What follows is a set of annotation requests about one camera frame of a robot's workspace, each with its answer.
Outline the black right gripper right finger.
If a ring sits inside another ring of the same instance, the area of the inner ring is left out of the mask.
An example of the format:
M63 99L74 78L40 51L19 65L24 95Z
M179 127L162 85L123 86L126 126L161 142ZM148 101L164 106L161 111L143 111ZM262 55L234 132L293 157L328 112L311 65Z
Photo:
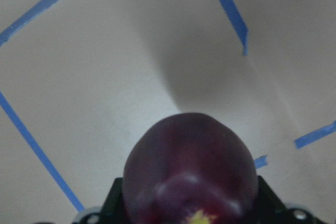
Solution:
M262 176L258 175L258 197L256 201L256 223L282 223L287 207L271 189Z

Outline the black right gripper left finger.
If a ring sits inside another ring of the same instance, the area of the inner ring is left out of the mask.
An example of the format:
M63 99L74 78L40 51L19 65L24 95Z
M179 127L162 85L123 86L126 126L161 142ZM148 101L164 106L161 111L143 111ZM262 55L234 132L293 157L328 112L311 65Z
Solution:
M100 211L100 223L126 223L122 199L122 177L113 181Z

